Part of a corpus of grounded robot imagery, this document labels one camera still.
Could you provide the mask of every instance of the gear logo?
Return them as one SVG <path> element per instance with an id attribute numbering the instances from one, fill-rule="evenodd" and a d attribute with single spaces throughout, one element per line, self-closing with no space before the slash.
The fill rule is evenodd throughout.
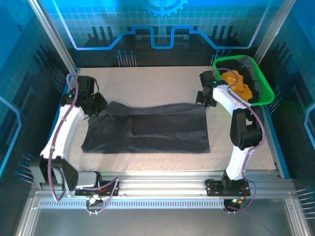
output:
<path id="1" fill-rule="evenodd" d="M 183 5 L 187 3 L 187 0 L 143 0 L 142 7 L 149 14 L 164 17 L 165 15 L 171 16 L 171 13 L 177 14 L 178 9 L 182 10 Z"/>
<path id="2" fill-rule="evenodd" d="M 29 15 L 29 3 L 27 0 L 3 0 L 11 17 L 19 23 L 23 24 Z"/>

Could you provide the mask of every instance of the black cloth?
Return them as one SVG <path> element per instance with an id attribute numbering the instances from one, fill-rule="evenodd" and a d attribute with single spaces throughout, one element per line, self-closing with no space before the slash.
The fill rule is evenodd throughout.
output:
<path id="1" fill-rule="evenodd" d="M 111 102 L 89 119 L 86 153 L 209 153 L 206 109 L 181 103 L 131 108 Z"/>
<path id="2" fill-rule="evenodd" d="M 249 103 L 259 102 L 259 92 L 255 89 L 255 83 L 249 70 L 237 60 L 224 60 L 217 63 L 217 68 L 227 68 L 230 70 L 237 70 L 240 75 L 243 76 L 244 84 L 248 85 L 252 91 L 252 98 L 248 100 Z"/>

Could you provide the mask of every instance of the green basket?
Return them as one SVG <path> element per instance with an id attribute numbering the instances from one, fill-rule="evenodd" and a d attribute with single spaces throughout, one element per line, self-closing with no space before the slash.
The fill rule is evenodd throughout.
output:
<path id="1" fill-rule="evenodd" d="M 223 57 L 223 58 L 218 58 L 213 62 L 213 68 L 216 70 L 217 69 L 217 63 L 219 61 L 224 61 L 224 60 L 237 60 L 239 58 L 242 58 L 244 55 L 238 55 L 238 56 L 230 56 L 230 57 Z M 251 58 L 252 63 L 254 64 L 254 70 L 255 70 L 255 76 L 257 77 L 259 84 L 261 86 L 261 93 L 259 93 L 259 102 L 253 103 L 252 105 L 268 105 L 273 102 L 275 99 L 275 94 L 272 92 L 272 89 L 270 88 L 270 85 L 268 84 L 265 76 L 262 74 L 261 70 L 259 69 L 256 61 Z M 222 80 L 221 75 L 218 71 L 216 71 L 216 76 L 219 80 Z"/>

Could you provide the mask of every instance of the speckled work surface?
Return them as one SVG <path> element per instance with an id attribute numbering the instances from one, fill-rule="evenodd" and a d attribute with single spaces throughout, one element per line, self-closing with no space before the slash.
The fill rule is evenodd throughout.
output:
<path id="1" fill-rule="evenodd" d="M 195 103 L 202 90 L 199 74 L 207 66 L 82 68 L 80 75 L 97 79 L 100 92 L 108 102 L 117 101 L 131 107 Z M 70 162 L 78 170 L 98 171 L 193 171 L 224 170 L 232 154 L 229 137 L 231 116 L 219 103 L 207 109 L 210 153 L 206 154 L 87 154 L 81 150 L 88 130 L 84 120 L 76 133 Z M 267 142 L 256 150 L 248 169 L 274 169 Z"/>

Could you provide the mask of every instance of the yellow cloth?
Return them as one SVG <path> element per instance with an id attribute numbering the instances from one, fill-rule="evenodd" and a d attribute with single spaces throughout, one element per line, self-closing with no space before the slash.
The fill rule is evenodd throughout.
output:
<path id="1" fill-rule="evenodd" d="M 242 99 L 244 99 L 244 101 L 248 102 L 248 100 L 252 98 L 252 91 L 250 90 L 248 85 L 243 83 L 243 76 L 240 75 L 237 70 L 234 70 L 234 72 L 238 76 L 238 82 L 232 87 L 232 90 Z M 228 85 L 232 85 L 236 82 L 235 75 L 231 71 L 221 74 L 221 77 L 224 81 L 228 83 Z"/>

